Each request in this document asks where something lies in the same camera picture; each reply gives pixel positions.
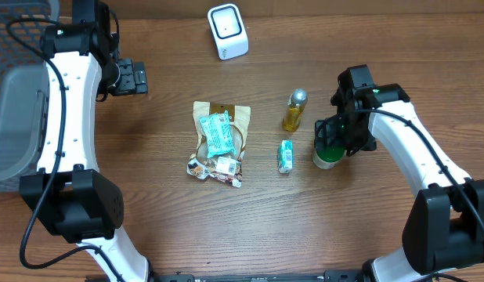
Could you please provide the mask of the teal small carton box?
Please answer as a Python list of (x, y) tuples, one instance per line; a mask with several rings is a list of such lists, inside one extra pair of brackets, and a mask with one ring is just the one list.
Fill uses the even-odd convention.
[(294, 168), (294, 148), (289, 139), (281, 142), (277, 150), (278, 171), (281, 174), (288, 174)]

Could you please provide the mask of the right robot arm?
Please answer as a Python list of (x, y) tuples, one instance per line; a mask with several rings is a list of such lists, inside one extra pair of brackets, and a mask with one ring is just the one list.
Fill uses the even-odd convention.
[(393, 253), (360, 270), (328, 270), (327, 281), (432, 281), (484, 263), (484, 179), (473, 179), (439, 147), (398, 84), (376, 85), (367, 65), (338, 75), (337, 113), (315, 123), (312, 159), (333, 168), (378, 143), (408, 182), (414, 204)]

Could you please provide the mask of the clear plastic container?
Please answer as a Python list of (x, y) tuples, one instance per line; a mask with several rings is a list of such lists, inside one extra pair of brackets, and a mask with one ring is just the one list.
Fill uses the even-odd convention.
[(286, 114), (282, 121), (283, 129), (289, 132), (295, 132), (302, 119), (305, 105), (308, 102), (308, 93), (304, 89), (295, 89), (290, 95)]

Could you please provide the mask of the brown white snack wrapper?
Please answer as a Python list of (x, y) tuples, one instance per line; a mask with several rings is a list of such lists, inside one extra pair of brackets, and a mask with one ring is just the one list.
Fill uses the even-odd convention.
[(241, 188), (242, 185), (242, 157), (235, 158), (231, 153), (208, 157), (198, 154), (192, 157), (186, 172), (198, 179), (212, 178), (219, 182)]

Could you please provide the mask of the teal white snack packet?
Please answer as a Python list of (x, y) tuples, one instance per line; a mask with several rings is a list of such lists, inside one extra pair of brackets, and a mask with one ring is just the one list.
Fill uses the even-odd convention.
[(231, 124), (229, 123), (227, 110), (220, 114), (201, 117), (199, 122), (206, 136), (208, 158), (227, 153), (235, 154), (237, 152), (233, 144)]

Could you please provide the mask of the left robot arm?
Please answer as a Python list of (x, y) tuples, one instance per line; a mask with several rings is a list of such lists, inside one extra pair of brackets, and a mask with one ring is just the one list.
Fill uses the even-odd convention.
[(20, 179), (20, 195), (53, 236), (86, 251), (108, 281), (151, 281), (149, 260), (123, 226), (119, 187), (96, 160), (96, 104), (109, 96), (145, 94), (143, 63), (119, 56), (116, 14), (98, 0), (76, 1), (69, 24), (47, 20), (34, 53), (45, 63), (49, 102), (37, 171)]

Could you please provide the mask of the brown Pantree snack packet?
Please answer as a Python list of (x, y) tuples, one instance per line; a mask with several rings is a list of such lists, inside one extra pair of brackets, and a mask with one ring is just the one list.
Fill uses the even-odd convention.
[(199, 160), (207, 159), (207, 150), (201, 149), (206, 145), (205, 134), (200, 126), (199, 119), (211, 114), (229, 114), (229, 123), (233, 137), (233, 144), (236, 147), (236, 154), (230, 154), (231, 158), (242, 161), (247, 145), (248, 126), (251, 120), (251, 108), (234, 104), (222, 104), (212, 102), (195, 101), (193, 103), (193, 120), (197, 132), (197, 148), (190, 158)]

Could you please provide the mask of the green lid spice jar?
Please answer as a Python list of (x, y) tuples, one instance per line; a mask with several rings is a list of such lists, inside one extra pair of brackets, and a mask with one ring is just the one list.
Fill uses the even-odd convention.
[(343, 147), (327, 147), (322, 150), (317, 150), (312, 154), (313, 163), (321, 169), (333, 168), (345, 155)]

